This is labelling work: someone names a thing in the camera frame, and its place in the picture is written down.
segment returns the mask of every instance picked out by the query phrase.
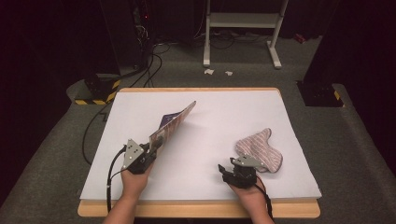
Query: cable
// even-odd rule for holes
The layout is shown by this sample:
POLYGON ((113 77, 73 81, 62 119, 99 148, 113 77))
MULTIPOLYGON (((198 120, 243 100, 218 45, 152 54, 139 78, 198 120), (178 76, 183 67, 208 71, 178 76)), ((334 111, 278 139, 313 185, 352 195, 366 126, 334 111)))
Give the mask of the cable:
POLYGON ((203 12, 202 12, 201 24, 199 25, 199 28, 198 28, 198 30, 197 30, 197 33, 194 35, 194 38, 198 36, 199 32, 200 32, 201 29, 202 29, 202 25, 204 24, 206 0, 203 1, 203 2, 204 2, 204 6, 203 6, 203 9, 202 9, 203 12))
MULTIPOLYGON (((151 64, 154 62, 154 57, 151 56, 151 64)), ((148 70, 148 80, 145 82, 145 85, 143 87, 146 87, 147 83, 150 81, 151 73, 148 70)))
POLYGON ((105 105, 102 109, 99 110, 99 112, 97 112, 95 114, 95 116, 93 116, 93 118, 91 119, 90 123, 88 124, 87 128, 85 129, 84 135, 82 136, 82 156, 84 157, 85 162, 87 162, 89 165, 92 165, 92 163, 87 159, 87 155, 85 155, 85 138, 87 137, 87 133, 88 133, 88 129, 90 128, 91 124, 93 123, 93 120, 96 119, 96 117, 102 113, 102 111, 104 111, 109 105, 111 105, 113 102, 110 102, 109 104, 105 105))
POLYGON ((151 62, 149 64, 148 68, 146 69, 146 71, 131 86, 129 86, 129 88, 132 88, 134 86, 134 84, 136 84, 149 71, 150 67, 152 66, 152 62, 153 62, 153 60, 151 59, 151 62))
POLYGON ((152 54, 152 56, 155 56, 155 57, 157 57, 157 58, 160 60, 160 66, 158 66, 157 70, 155 70, 155 72, 148 78, 148 80, 145 82, 144 87, 146 87, 146 85, 147 85, 150 81, 152 81, 152 78, 158 73, 158 71, 160 70, 160 68, 163 66, 163 59, 162 59, 160 56, 158 56, 157 54, 152 54))
POLYGON ((160 52, 154 52, 153 51, 153 53, 155 53, 155 54, 163 54, 163 53, 165 53, 165 52, 167 52, 170 48, 171 48, 171 44, 169 44, 169 43, 161 43, 161 44, 156 44, 155 46, 154 46, 154 48, 156 49, 157 47, 159 47, 159 46, 163 46, 163 45, 165 45, 165 46, 167 46, 168 48, 166 49, 166 50, 163 50, 163 51, 160 51, 160 52))
POLYGON ((121 80, 121 79, 124 79, 126 77, 132 77, 134 75, 137 75, 137 74, 141 73, 145 69, 147 69, 147 67, 144 65, 144 66, 139 67, 136 71, 127 73, 127 74, 119 76, 119 77, 113 77, 112 80, 121 80))
POLYGON ((233 45, 233 43, 235 43, 235 38, 232 36, 232 35, 229 35, 229 37, 231 38, 231 44, 229 44, 228 46, 226 46, 226 47, 222 47, 222 48, 220 48, 220 47, 216 47, 215 45, 213 45, 212 43, 210 43, 210 46, 211 47, 213 47, 214 49, 228 49, 228 48, 230 48, 232 45, 233 45))
POLYGON ((148 80, 145 82, 145 85, 143 86, 143 87, 146 87, 146 85, 148 85, 148 87, 150 87, 150 83, 152 83, 152 80, 150 80, 150 77, 151 77, 151 73, 150 73, 150 71, 148 70, 148 80))
POLYGON ((255 43, 255 42, 262 42, 266 41, 270 37, 269 35, 257 35, 256 37, 246 40, 246 39, 238 39, 237 37, 235 38, 235 42, 237 43, 255 43))
POLYGON ((113 171, 113 166, 114 163, 116 162, 117 158, 119 157, 120 154, 124 153, 126 151, 126 145, 117 153, 116 157, 114 157, 113 161, 111 162, 110 169, 108 170, 108 176, 107 176, 107 189, 106 189, 106 203, 107 203, 107 212, 110 212, 111 210, 111 180, 112 178, 121 173, 124 170, 121 170, 119 172, 116 172, 114 175, 111 175, 111 172, 113 171))
POLYGON ((270 218, 272 220, 274 220, 273 214, 272 214, 272 204, 271 204, 271 199, 270 197, 268 197, 268 194, 262 189, 260 188, 257 184, 254 184, 254 187, 256 187, 264 196, 265 198, 265 202, 267 203, 267 210, 268 210, 268 215, 270 216, 270 218))

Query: human hand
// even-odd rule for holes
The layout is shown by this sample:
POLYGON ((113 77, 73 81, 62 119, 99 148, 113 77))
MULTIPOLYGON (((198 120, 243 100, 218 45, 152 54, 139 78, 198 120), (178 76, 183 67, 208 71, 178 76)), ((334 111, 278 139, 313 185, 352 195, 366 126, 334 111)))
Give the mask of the human hand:
POLYGON ((137 200, 148 184, 149 173, 153 165, 154 163, 152 163, 142 175, 134 175, 128 170, 122 171, 121 179, 123 189, 121 197, 137 200))
MULTIPOLYGON (((265 186, 259 177, 257 177, 256 185, 265 192, 265 186)), ((229 186, 238 196, 254 224, 274 223, 268 214, 265 197, 259 189, 255 186, 248 189, 239 189, 233 185, 229 186)))

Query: dark background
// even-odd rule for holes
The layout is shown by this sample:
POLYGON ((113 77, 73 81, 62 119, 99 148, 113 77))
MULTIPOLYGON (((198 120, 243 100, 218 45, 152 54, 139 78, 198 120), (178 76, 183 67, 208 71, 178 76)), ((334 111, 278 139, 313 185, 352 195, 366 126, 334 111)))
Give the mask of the dark background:
MULTIPOLYGON (((157 20, 157 25, 162 27, 158 31, 189 43, 200 25, 203 3, 172 2, 173 5, 167 5, 165 0, 158 0, 157 6, 161 7, 155 8, 156 1, 152 0, 154 10, 163 9, 163 14, 158 11, 154 14, 163 17, 157 20), (180 15, 186 22, 177 23, 175 17, 180 15)), ((271 12, 279 7, 276 0, 226 2, 213 1, 213 10, 242 8, 256 12, 257 8, 266 8, 264 12, 271 12)), ((285 38, 295 34, 307 39, 324 35, 308 71, 309 80, 346 86, 393 173, 396 170, 394 141, 391 141, 396 113, 394 11, 390 0, 381 4, 368 0, 290 0, 280 33, 285 38)), ((27 162, 70 106, 65 93, 67 87, 84 77, 84 67, 100 73, 112 71, 116 65, 97 0, 4 3, 0 6, 0 21, 0 168, 3 173, 0 203, 3 203, 27 162), (70 24, 74 35, 70 34, 70 24), (72 48, 73 38, 84 43, 83 49, 72 48)))

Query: sock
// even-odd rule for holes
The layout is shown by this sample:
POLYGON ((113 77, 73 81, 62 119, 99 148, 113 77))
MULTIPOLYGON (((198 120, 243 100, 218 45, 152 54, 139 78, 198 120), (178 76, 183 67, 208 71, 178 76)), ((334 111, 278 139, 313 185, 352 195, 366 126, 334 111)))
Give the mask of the sock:
POLYGON ((247 138, 236 142, 236 153, 239 156, 249 155, 262 163, 263 167, 256 167, 256 170, 275 173, 282 165, 282 154, 268 144, 271 137, 271 129, 266 128, 260 133, 253 134, 247 138))

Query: black curtain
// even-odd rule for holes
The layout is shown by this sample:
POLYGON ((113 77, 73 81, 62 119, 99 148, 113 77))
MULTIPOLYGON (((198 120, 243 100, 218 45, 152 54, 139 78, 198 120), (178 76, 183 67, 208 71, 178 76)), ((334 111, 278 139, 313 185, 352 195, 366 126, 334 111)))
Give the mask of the black curtain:
POLYGON ((324 35, 340 0, 289 0, 279 35, 305 39, 324 35))
POLYGON ((67 87, 80 79, 62 42, 61 12, 51 0, 0 6, 0 205, 70 106, 67 87))
POLYGON ((345 85, 394 174, 395 11, 392 0, 341 0, 304 77, 304 83, 345 85))

